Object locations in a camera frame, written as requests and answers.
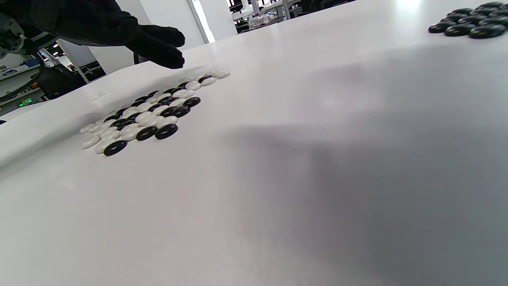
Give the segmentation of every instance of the robotic hand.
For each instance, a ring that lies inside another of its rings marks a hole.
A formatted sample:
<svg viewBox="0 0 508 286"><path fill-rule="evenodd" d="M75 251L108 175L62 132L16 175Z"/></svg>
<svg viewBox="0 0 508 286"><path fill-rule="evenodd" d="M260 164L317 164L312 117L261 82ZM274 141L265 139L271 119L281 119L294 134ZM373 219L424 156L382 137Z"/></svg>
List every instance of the robotic hand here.
<svg viewBox="0 0 508 286"><path fill-rule="evenodd" d="M55 38L87 46L125 46L163 67L185 62L176 28L139 25L115 0L0 0L0 59L35 54Z"/></svg>

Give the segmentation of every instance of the wall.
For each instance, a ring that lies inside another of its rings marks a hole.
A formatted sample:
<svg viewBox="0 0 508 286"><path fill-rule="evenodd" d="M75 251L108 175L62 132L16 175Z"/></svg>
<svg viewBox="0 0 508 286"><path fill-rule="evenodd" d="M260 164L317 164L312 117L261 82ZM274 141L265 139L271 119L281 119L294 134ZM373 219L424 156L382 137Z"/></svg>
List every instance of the wall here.
<svg viewBox="0 0 508 286"><path fill-rule="evenodd" d="M140 0L152 24L179 29L185 35L180 49L205 44L187 0Z"/></svg>
<svg viewBox="0 0 508 286"><path fill-rule="evenodd" d="M225 0L200 0L206 21L216 41L237 34L235 24Z"/></svg>

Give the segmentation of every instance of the shelf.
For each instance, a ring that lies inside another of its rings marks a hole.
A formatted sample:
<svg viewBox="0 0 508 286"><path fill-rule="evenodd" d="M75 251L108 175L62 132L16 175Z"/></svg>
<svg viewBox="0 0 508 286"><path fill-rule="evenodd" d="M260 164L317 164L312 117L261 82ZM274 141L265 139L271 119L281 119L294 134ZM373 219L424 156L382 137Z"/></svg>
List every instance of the shelf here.
<svg viewBox="0 0 508 286"><path fill-rule="evenodd" d="M39 67L39 65L36 65L36 66L33 66L33 67L29 67L29 68L27 68L26 70L22 70L22 71L19 71L19 72L16 72L16 73L11 73L10 75L0 76L0 80L7 79L7 78L9 78L9 77L13 77L13 76L18 75L18 74L22 74L22 73L24 73L24 72L26 72L26 71L33 70L33 69L36 69L36 68L38 68L38 67Z"/></svg>
<svg viewBox="0 0 508 286"><path fill-rule="evenodd" d="M291 7L294 3L298 2L298 0L287 0L286 2L288 2L288 7ZM277 8L278 6L282 6L282 5L283 5L282 1L277 1L272 4L268 4L266 6L260 6L260 8L263 7L263 9L260 11L260 15L268 13L269 11L272 11L273 9ZM249 7L245 10L235 12L235 13L231 14L231 16L233 17L233 21L236 21L236 20L241 19L243 17L248 17L252 13L253 13L253 10L251 7Z"/></svg>
<svg viewBox="0 0 508 286"><path fill-rule="evenodd" d="M41 88L36 88L36 89L31 90L31 91L29 91L29 92L25 92L24 94L18 94L18 96L16 96L15 98L11 98L11 99L9 99L8 101L4 101L4 102L0 103L0 106L5 105L5 104L7 104L7 103L9 103L9 102L12 102L12 101L14 101L14 100L16 100L16 99L20 99L20 98L24 97L25 95L29 95L29 94L31 94L31 93L34 93L34 92L36 92L36 91L40 90L40 89L41 89Z"/></svg>

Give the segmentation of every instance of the table surface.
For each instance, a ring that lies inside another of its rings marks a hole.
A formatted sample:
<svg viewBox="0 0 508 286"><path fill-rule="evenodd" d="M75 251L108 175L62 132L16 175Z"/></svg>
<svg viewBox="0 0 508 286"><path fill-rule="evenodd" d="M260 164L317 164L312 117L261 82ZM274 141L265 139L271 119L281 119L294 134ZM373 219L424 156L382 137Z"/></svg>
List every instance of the table surface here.
<svg viewBox="0 0 508 286"><path fill-rule="evenodd" d="M508 36L427 33L480 3L358 0L1 125L0 284L505 286ZM232 74L174 136L80 149L86 123L210 67Z"/></svg>

